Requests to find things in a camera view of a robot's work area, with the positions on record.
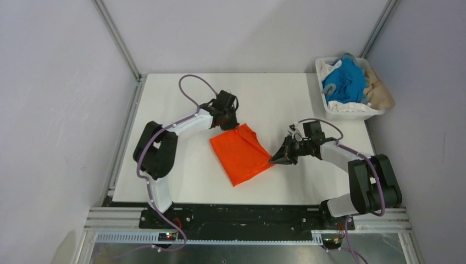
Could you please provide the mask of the orange t shirt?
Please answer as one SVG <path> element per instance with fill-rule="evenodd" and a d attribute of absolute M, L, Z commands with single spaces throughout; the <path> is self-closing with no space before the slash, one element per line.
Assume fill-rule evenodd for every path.
<path fill-rule="evenodd" d="M 232 186 L 238 186 L 274 165 L 271 155 L 260 144 L 247 124 L 209 139 L 209 143 Z"/>

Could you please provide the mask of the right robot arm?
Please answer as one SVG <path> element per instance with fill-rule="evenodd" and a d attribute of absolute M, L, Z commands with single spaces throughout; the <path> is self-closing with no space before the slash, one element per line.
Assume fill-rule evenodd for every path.
<path fill-rule="evenodd" d="M 271 164 L 296 165 L 299 157 L 312 156 L 347 173 L 349 192 L 321 203 L 321 226 L 331 230 L 341 223 L 341 217 L 383 216 L 388 208 L 399 206 L 402 193 L 390 159 L 383 154 L 369 156 L 344 145 L 340 129 L 338 138 L 327 137 L 323 123 L 321 119 L 306 118 L 291 124 L 282 145 L 269 160 Z"/>

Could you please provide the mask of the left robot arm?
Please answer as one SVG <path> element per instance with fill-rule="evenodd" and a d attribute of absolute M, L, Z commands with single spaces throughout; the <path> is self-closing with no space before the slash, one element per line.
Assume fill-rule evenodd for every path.
<path fill-rule="evenodd" d="M 160 229 L 170 227 L 174 219 L 167 210 L 173 203 L 168 175 L 175 163 L 178 143 L 216 127 L 223 131 L 237 128 L 237 109 L 237 97 L 221 90 L 209 102 L 196 104 L 196 111 L 180 120 L 167 125 L 154 121 L 146 124 L 133 159 L 137 176 L 146 182 L 149 205 L 155 210 L 152 222 Z"/>

